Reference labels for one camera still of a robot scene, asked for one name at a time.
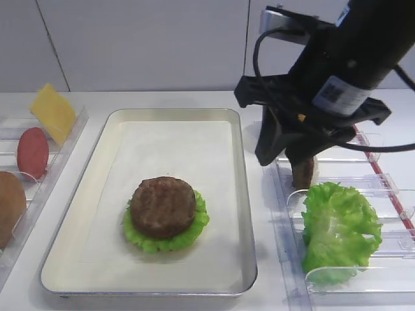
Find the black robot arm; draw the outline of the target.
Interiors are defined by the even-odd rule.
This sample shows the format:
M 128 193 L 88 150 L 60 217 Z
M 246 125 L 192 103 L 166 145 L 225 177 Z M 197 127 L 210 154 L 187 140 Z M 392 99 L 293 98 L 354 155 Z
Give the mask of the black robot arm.
M 297 165 L 340 146 L 373 153 L 406 152 L 413 144 L 352 144 L 355 125 L 382 124 L 391 114 L 372 91 L 394 71 L 414 82 L 399 61 L 414 45 L 413 1 L 349 1 L 335 23 L 269 6 L 275 18 L 254 45 L 253 76 L 242 76 L 234 95 L 240 107 L 260 105 L 263 119 L 255 155 L 267 166 L 284 153 Z M 263 40 L 273 37 L 303 45 L 285 75 L 264 76 L 259 68 Z

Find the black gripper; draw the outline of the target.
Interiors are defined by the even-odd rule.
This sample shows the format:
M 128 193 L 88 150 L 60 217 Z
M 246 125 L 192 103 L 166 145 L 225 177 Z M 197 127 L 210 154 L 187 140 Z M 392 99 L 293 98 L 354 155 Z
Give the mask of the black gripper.
M 326 113 L 307 100 L 288 81 L 287 75 L 242 76 L 234 90 L 242 108 L 261 106 L 262 121 L 255 155 L 261 166 L 271 164 L 284 151 L 292 165 L 340 146 L 361 152 L 390 152 L 389 147 L 350 144 L 354 125 L 362 121 L 382 124 L 391 114 L 381 100 L 367 98 L 349 117 Z

